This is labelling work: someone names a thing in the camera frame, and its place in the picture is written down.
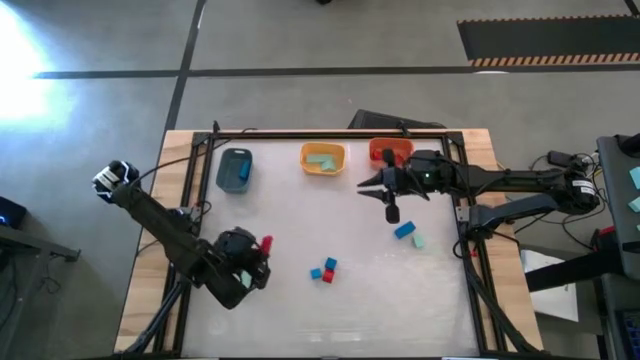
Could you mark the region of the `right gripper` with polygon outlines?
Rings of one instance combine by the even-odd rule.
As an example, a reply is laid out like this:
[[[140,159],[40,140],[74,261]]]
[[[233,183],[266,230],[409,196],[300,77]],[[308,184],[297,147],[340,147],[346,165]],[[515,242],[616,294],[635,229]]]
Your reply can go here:
[[[419,151],[417,155],[410,156],[402,167],[396,165],[396,156],[390,148],[382,151],[382,158],[386,167],[357,186],[384,186],[384,190],[361,190],[358,194],[383,202],[385,219],[390,224],[400,221],[396,204],[398,196],[417,194],[428,200],[429,193],[451,193],[458,188],[456,167],[439,151]]]

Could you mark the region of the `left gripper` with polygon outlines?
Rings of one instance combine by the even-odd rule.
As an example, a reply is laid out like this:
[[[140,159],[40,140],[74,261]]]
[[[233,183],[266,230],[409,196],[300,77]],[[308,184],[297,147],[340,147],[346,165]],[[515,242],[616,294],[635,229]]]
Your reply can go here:
[[[240,283],[243,271],[252,276],[252,285],[247,288],[249,291],[264,289],[271,274],[270,255],[262,252],[261,247],[262,238],[241,227],[223,231],[214,242],[214,249],[223,255],[231,273]]]

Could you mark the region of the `orange plastic bin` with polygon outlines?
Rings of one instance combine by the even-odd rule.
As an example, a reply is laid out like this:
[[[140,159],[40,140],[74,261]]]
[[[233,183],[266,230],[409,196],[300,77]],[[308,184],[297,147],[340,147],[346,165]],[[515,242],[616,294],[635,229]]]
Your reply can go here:
[[[371,151],[375,148],[380,148],[382,151],[391,149],[394,153],[394,163],[396,167],[402,167],[414,152],[413,143],[409,139],[388,137],[373,138],[369,141],[370,165],[373,169],[381,169],[387,165],[384,158],[382,161],[371,160]]]

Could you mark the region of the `black flat object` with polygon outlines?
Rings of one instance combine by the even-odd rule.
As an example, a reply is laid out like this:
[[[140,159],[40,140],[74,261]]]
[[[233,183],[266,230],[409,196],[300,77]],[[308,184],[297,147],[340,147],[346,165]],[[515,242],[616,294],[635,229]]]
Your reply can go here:
[[[423,122],[359,109],[348,125],[348,129],[445,129],[438,122]]]

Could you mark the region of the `yellow plastic bin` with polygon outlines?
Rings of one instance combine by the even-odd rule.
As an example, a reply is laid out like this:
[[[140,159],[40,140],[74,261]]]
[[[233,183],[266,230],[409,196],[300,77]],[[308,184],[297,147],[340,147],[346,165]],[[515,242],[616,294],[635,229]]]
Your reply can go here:
[[[335,172],[322,172],[321,164],[307,164],[305,162],[308,154],[328,154],[336,163]],[[345,168],[346,149],[343,145],[326,142],[307,142],[300,150],[300,165],[307,175],[337,176]]]

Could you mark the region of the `dark teal plastic bin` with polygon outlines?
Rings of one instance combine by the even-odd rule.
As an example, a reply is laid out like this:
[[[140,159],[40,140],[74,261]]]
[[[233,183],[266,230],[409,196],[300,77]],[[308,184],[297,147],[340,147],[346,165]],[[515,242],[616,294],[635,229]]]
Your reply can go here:
[[[239,179],[239,171],[244,161],[251,162],[250,175],[247,181]],[[242,148],[226,149],[221,156],[218,172],[216,175],[216,185],[226,193],[243,194],[246,193],[253,166],[253,155],[250,150]]]

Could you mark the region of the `black power adapter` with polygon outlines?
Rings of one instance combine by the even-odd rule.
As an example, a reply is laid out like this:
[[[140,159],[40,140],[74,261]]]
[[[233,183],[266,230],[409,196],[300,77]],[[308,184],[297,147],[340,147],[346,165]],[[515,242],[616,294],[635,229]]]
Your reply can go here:
[[[574,155],[555,150],[551,150],[546,154],[548,164],[562,168],[570,167],[574,159]]]

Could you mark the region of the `white paper sheet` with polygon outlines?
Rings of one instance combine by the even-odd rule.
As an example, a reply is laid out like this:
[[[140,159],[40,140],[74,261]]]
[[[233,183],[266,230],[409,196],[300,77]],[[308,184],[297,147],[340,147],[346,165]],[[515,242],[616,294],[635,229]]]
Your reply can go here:
[[[521,250],[520,257],[525,272],[562,263],[560,258],[532,250]],[[577,291],[574,283],[531,292],[530,296],[535,312],[568,321],[579,321]]]

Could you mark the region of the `black stand beam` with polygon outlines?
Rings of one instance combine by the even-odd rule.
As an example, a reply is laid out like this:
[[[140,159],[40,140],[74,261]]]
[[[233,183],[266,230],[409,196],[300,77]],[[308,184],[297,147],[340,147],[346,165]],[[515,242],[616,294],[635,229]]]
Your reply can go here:
[[[525,274],[531,293],[591,280],[605,274],[623,275],[618,252],[597,251],[558,264],[545,266]]]

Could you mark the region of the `black hazard-striped floor mat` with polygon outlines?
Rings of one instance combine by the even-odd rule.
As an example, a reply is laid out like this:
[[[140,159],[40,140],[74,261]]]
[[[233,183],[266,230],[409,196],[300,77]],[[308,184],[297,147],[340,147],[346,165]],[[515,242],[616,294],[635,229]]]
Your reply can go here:
[[[461,20],[474,67],[640,63],[640,18],[626,15]]]

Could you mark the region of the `dark grey desk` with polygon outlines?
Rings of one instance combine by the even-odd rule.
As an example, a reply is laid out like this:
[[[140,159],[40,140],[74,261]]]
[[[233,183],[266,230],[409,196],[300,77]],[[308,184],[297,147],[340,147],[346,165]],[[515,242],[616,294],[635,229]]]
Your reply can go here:
[[[7,226],[0,226],[0,247],[53,254],[63,257],[67,262],[77,261],[81,253],[79,249],[74,250]]]

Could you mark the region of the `grey cart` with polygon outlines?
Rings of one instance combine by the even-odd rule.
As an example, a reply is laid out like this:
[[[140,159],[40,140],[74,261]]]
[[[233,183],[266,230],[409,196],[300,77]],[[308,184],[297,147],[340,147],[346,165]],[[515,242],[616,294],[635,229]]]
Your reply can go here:
[[[625,154],[615,137],[599,137],[596,144],[624,273],[640,281],[640,213],[628,206],[640,196],[629,175],[631,169],[640,166],[640,157]]]

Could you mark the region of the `black device with blue light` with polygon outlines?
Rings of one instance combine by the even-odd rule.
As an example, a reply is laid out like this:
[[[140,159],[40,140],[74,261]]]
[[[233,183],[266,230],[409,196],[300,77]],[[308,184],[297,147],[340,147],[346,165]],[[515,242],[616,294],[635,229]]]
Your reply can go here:
[[[0,196],[0,225],[20,229],[27,215],[27,209]]]

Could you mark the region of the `blue plastic crate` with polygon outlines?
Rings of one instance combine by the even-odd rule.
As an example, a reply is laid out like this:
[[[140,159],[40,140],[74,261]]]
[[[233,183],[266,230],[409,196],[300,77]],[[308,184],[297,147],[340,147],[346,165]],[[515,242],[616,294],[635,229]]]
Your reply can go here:
[[[618,311],[616,318],[627,360],[640,360],[640,309]]]

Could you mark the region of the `black aluminium table frame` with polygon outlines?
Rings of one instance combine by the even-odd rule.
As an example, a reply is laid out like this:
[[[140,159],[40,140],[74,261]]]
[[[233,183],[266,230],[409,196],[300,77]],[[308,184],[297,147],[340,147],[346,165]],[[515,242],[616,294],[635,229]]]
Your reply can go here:
[[[374,137],[400,135],[398,129],[333,129],[333,130],[253,130],[251,136],[257,140],[267,138],[280,140],[363,140]],[[414,139],[428,135],[443,136],[447,149],[455,158],[467,160],[473,165],[497,170],[490,134],[486,129],[418,129],[412,133]],[[191,205],[206,194],[205,171],[208,159],[199,159],[198,154],[212,145],[206,130],[171,130],[166,133],[159,155],[159,172],[154,175],[151,194],[161,204]],[[511,226],[502,225],[497,235],[487,244],[479,246],[473,260],[484,282],[493,288],[494,297],[510,321],[526,340],[537,349],[543,347],[540,330],[535,318],[533,304],[526,287],[525,275],[520,269],[519,253],[515,244],[515,233]],[[144,326],[152,319],[174,282],[174,272],[168,260],[158,250],[147,247],[154,239],[142,232],[139,248],[142,255],[134,261],[123,315],[121,317],[114,350],[122,352],[134,343]],[[187,305],[180,300],[169,312],[168,318],[146,349],[147,355],[174,355],[178,349],[178,331],[185,323]]]

